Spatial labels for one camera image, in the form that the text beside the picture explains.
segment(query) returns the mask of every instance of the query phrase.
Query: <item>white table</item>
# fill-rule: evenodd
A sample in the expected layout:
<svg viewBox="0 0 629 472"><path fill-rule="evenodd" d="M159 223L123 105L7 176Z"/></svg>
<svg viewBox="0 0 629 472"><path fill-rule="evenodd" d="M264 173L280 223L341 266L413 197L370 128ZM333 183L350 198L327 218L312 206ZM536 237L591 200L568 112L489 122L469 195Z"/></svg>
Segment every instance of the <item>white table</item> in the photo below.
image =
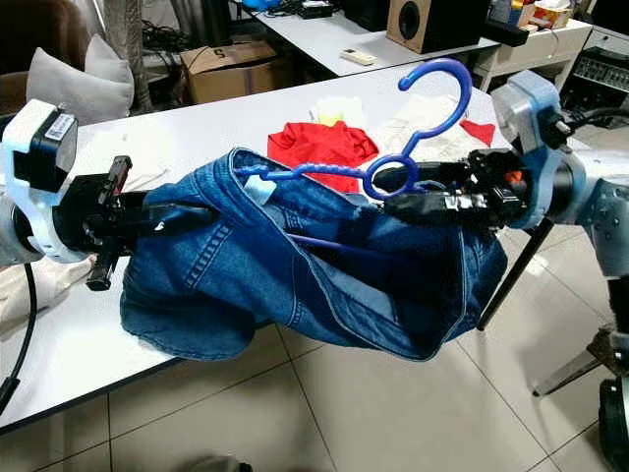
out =
<svg viewBox="0 0 629 472"><path fill-rule="evenodd" d="M338 77L498 46L495 41L481 38L478 44L472 46L418 54L387 39L385 31L371 32L358 26L346 19L343 12L336 12L329 18L310 20L304 20L299 15L273 18L259 13L256 19ZM377 59L371 66L362 66L340 57L343 49L366 52Z"/></svg>
<svg viewBox="0 0 629 472"><path fill-rule="evenodd" d="M474 69L476 75L483 77L480 89L487 91L491 80L498 76L557 65L561 72L555 77L555 85L561 90L591 31L592 25L570 20L562 29L532 32L521 46L502 44L483 52Z"/></svg>
<svg viewBox="0 0 629 472"><path fill-rule="evenodd" d="M80 128L79 152L73 174L104 172L115 151L112 137L124 137L135 168L165 166L164 181L174 182L198 166L240 146L266 152L269 133L286 122L306 121L309 107L325 95L359 96L375 130L392 117L409 95L397 81L413 67L401 66L298 88L244 96ZM412 89L425 95L458 94L454 79L442 73L420 79ZM490 97L474 90L470 119L495 123ZM102 147L94 148L94 142ZM493 145L508 146L496 133ZM5 413L0 433L94 397L118 384L175 362L120 327L119 298L126 261L122 260L107 292L72 289L57 307L39 316L22 383ZM24 327L2 338L1 375L7 376L22 344Z"/></svg>

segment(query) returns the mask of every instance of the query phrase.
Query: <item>plastic hanger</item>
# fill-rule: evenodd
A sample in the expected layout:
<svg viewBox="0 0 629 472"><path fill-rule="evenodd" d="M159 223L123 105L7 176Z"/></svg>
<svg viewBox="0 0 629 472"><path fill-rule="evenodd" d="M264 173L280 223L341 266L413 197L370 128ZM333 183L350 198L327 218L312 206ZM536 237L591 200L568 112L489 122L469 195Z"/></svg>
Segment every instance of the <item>plastic hanger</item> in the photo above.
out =
<svg viewBox="0 0 629 472"><path fill-rule="evenodd" d="M402 91L406 91L419 78L431 72L445 72L457 80L460 88L459 103L452 114L440 125L430 130L416 131L413 133L401 153L379 157L367 170L342 165L306 163L300 164L292 170L279 171L271 171L265 165L253 165L250 167L236 169L234 171L235 174L239 176L259 175L262 180L273 181L296 179L305 173L334 174L354 177L363 181L363 189L367 195L373 199L382 201L395 197L396 195L415 191L415 184L419 182L420 175L415 161L411 158L411 152L413 152L413 149L415 149L415 146L420 140L433 138L454 126L465 114L465 111L470 104L470 99L472 98L472 77L466 67L454 59L443 58L425 62L418 66L415 70L411 71L406 77L400 79L397 87ZM373 186L373 177L383 165L390 162L398 162L406 167L408 170L408 178L404 185L395 192L381 192Z"/></svg>

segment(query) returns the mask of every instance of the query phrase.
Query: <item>metal leg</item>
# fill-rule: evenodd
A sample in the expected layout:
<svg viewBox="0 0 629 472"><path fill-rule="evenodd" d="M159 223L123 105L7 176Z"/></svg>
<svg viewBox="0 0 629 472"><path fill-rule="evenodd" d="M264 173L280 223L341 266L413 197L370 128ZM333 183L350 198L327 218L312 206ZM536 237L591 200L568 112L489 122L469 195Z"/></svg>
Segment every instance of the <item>metal leg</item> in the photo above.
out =
<svg viewBox="0 0 629 472"><path fill-rule="evenodd" d="M561 71L561 73L554 78L554 85L557 87L557 90L561 91L561 89L563 89L563 86L565 85L568 77L570 76L570 73L572 72L572 66L574 66L574 63L576 61L577 59L575 58L571 61L566 62L563 65L563 70Z"/></svg>
<svg viewBox="0 0 629 472"><path fill-rule="evenodd" d="M589 351L583 351L565 366L555 371L547 380L533 390L533 396L544 396L559 390L564 385L576 381L602 362Z"/></svg>
<svg viewBox="0 0 629 472"><path fill-rule="evenodd" d="M485 330L486 326L495 315L495 312L498 310L498 308L500 308L500 305L502 305L502 302L507 297L507 295L509 295L509 292L511 292L511 289L520 278L520 275L522 275L522 272L524 272L524 269L527 268L527 265L536 254L553 226L554 223L552 221L544 218L540 225L536 228L533 236L529 240L529 244L527 244L527 246L524 248L524 251L522 251L522 254L516 261L515 265L509 271L504 281L493 295L493 298L491 298L491 301L483 311L483 315L481 316L481 320L479 321L478 330Z"/></svg>
<svg viewBox="0 0 629 472"><path fill-rule="evenodd" d="M493 79L493 75L491 74L491 72L486 72L484 75L479 75L483 77L483 81L481 82L481 86L479 87L479 89L486 93L489 90L489 85L491 84L491 79Z"/></svg>

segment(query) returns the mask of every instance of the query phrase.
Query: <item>denim jacket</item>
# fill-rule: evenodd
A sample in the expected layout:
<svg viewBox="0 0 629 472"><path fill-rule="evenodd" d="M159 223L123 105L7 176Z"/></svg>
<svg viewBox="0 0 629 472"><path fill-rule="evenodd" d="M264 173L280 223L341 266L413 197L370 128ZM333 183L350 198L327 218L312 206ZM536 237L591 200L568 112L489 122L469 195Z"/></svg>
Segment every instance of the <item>denim jacket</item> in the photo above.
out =
<svg viewBox="0 0 629 472"><path fill-rule="evenodd" d="M412 226L357 196L303 176L263 206L234 169L281 164L233 149L147 203L210 206L203 229L141 239L124 279L124 329L176 356L237 356L270 322L342 346L425 361L478 322L506 268L497 240L457 226ZM287 233L364 248L388 259L306 248Z"/></svg>

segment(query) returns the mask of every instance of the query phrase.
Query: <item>hanger hook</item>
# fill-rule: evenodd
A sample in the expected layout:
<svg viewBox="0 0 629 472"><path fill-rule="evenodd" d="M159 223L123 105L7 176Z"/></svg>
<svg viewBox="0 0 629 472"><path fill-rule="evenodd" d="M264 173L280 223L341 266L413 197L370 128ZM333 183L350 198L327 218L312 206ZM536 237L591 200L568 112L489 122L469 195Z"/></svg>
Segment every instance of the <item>hanger hook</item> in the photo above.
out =
<svg viewBox="0 0 629 472"><path fill-rule="evenodd" d="M406 91L419 78L429 74L430 72L446 72L457 80L459 88L461 89L459 104L452 114L440 125L432 128L431 130L416 131L413 133L409 142L404 146L402 155L410 156L411 152L420 140L432 138L452 128L452 126L463 117L465 110L467 110L468 105L470 104L470 99L472 98L472 76L463 64L459 61L455 61L454 59L441 58L425 62L417 69L411 71L408 76L400 79L397 87L402 91Z"/></svg>
<svg viewBox="0 0 629 472"><path fill-rule="evenodd" d="M365 193L373 199L386 200L406 192L412 192L414 185L419 180L420 176L417 164L411 158L411 152L420 140L432 138L449 130L454 124L456 124L456 122L459 121L459 119L461 119L461 117L463 117L465 110L467 110L468 105L470 104L470 99L472 98L472 76L470 76L470 73L463 64L459 61L455 61L454 59L434 59L432 61L425 62L411 71L408 76L400 79L397 87L402 91L406 91L417 81L417 79L429 74L430 72L446 72L451 76L454 76L459 83L459 88L461 89L459 104L452 114L439 126L436 126L431 130L416 131L413 133L411 139L404 146L404 149L400 154L390 154L375 160L369 169L367 169L365 178L363 179L363 188L365 189ZM373 177L384 164L388 164L390 162L397 162L406 167L408 176L405 184L398 190L391 193L380 192L373 186Z"/></svg>

